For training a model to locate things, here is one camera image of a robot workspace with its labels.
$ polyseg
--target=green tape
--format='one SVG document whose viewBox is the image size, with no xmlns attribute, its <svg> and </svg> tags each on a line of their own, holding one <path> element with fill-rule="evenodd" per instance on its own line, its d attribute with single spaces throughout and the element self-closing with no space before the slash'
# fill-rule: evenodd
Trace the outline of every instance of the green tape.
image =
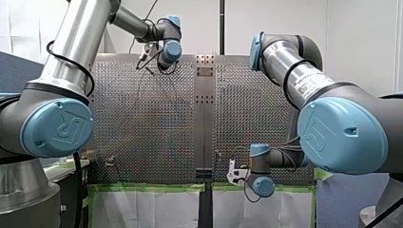
<svg viewBox="0 0 403 228">
<path fill-rule="evenodd" d="M 89 191 L 93 192 L 153 192 L 153 193 L 182 193 L 200 192 L 203 184 L 147 184 L 119 182 L 113 184 L 91 184 Z"/>
<path fill-rule="evenodd" d="M 204 184 L 149 184 L 149 183 L 132 183 L 132 182 L 119 182 L 112 184 L 91 184 L 88 186 L 88 198 L 84 199 L 88 205 L 89 222 L 88 225 L 92 227 L 93 207 L 95 195 L 103 192 L 150 192 L 150 193 L 186 193 L 186 192 L 201 192 L 204 189 Z M 215 182 L 213 183 L 213 191 L 243 191 L 243 187 L 236 186 L 230 183 Z M 291 193 L 312 193 L 313 199 L 313 212 L 312 223 L 315 227 L 317 219 L 317 202 L 315 186 L 289 186 L 289 185 L 276 185 L 277 192 L 291 192 Z"/>
<path fill-rule="evenodd" d="M 236 186 L 231 183 L 213 183 L 213 191 L 230 192 L 230 191 L 243 191 L 242 186 Z M 290 193 L 312 193 L 315 191 L 314 186 L 293 186 L 293 185 L 276 185 L 277 192 L 290 192 Z"/>
<path fill-rule="evenodd" d="M 75 168 L 74 161 L 66 161 L 64 163 L 58 164 L 57 167 L 59 168 Z"/>
<path fill-rule="evenodd" d="M 327 172 L 321 168 L 315 168 L 314 172 L 315 172 L 314 174 L 315 180 L 321 180 L 321 181 L 326 181 L 333 175 L 332 173 Z"/>
</svg>

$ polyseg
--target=label sticker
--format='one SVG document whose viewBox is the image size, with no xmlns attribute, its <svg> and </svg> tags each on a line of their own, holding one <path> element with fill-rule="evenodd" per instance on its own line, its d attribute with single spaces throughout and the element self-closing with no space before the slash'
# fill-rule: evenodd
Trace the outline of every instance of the label sticker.
<svg viewBox="0 0 403 228">
<path fill-rule="evenodd" d="M 304 99 L 308 99 L 321 88 L 334 83 L 331 78 L 324 75 L 321 71 L 313 69 L 310 73 L 304 74 L 298 78 L 293 86 Z"/>
</svg>

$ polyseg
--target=perforated metal panel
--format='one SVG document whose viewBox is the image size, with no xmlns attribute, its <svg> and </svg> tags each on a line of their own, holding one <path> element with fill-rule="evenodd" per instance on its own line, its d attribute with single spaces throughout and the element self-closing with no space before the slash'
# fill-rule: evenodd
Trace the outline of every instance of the perforated metal panel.
<svg viewBox="0 0 403 228">
<path fill-rule="evenodd" d="M 98 163 L 92 164 L 90 181 L 191 183 L 196 181 L 195 164 L 205 163 L 197 160 L 209 158 L 215 181 L 226 181 L 234 147 L 283 143 L 289 106 L 277 86 L 249 69 L 248 57 L 215 56 L 214 75 L 205 80 L 197 74 L 201 63 L 196 56 L 183 56 L 169 76 L 159 73 L 154 62 L 149 65 L 154 74 L 137 70 L 137 60 L 137 55 L 97 57 L 91 106 Z M 210 79 L 215 83 L 208 84 Z M 209 94 L 210 103 L 201 94 Z M 213 122 L 212 147 L 195 143 L 209 134 L 206 122 Z M 105 166 L 112 157 L 115 165 Z M 234 157 L 239 165 L 248 163 L 245 150 L 235 151 Z M 274 169 L 273 178 L 282 184 L 310 184 L 313 170 Z"/>
<path fill-rule="evenodd" d="M 216 181 L 226 181 L 228 161 L 233 156 L 237 165 L 248 164 L 251 143 L 284 143 L 289 105 L 282 91 L 261 72 L 252 71 L 247 57 L 216 57 L 216 122 L 214 148 Z M 272 178 L 282 184 L 310 184 L 313 169 L 301 168 L 292 173 L 272 169 Z"/>
<path fill-rule="evenodd" d="M 172 75 L 137 55 L 99 55 L 94 66 L 96 182 L 194 182 L 193 72 L 182 59 Z M 114 166 L 104 162 L 115 157 Z"/>
</svg>

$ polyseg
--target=robot logo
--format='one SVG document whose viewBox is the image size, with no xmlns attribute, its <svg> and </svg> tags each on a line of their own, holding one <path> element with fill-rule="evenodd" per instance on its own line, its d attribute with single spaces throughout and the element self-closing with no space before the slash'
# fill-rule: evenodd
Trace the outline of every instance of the robot logo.
<svg viewBox="0 0 403 228">
<path fill-rule="evenodd" d="M 306 126 L 302 139 L 320 156 L 319 153 L 326 147 L 326 139 L 334 135 L 335 133 L 314 113 Z"/>
<path fill-rule="evenodd" d="M 83 130 L 86 128 L 86 119 L 66 111 L 61 114 L 61 120 L 62 123 L 56 129 L 58 138 L 53 138 L 53 140 L 78 143 Z"/>
</svg>

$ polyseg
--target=blue joint cap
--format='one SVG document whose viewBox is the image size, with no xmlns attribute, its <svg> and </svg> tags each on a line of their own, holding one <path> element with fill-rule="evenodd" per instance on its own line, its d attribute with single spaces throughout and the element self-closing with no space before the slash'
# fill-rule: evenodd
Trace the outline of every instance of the blue joint cap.
<svg viewBox="0 0 403 228">
<path fill-rule="evenodd" d="M 256 35 L 252 40 L 251 50 L 249 54 L 249 67 L 252 70 L 260 70 L 261 40 L 264 32 Z"/>
<path fill-rule="evenodd" d="M 327 171 L 368 174 L 388 157 L 388 139 L 379 121 L 346 99 L 320 98 L 307 104 L 299 114 L 297 133 L 305 155 Z"/>
<path fill-rule="evenodd" d="M 175 63 L 182 55 L 182 46 L 176 40 L 166 42 L 163 47 L 163 59 L 167 63 Z"/>
<path fill-rule="evenodd" d="M 251 144 L 250 156 L 257 157 L 270 152 L 270 145 L 268 144 Z"/>
<path fill-rule="evenodd" d="M 168 15 L 168 19 L 173 22 L 177 27 L 181 27 L 181 18 L 177 15 Z"/>
<path fill-rule="evenodd" d="M 275 193 L 276 185 L 268 177 L 259 177 L 253 181 L 252 190 L 262 198 L 269 198 Z"/>
<path fill-rule="evenodd" d="M 85 104 L 70 98 L 56 99 L 32 112 L 24 122 L 20 141 L 34 157 L 61 158 L 86 143 L 93 125 Z"/>
</svg>

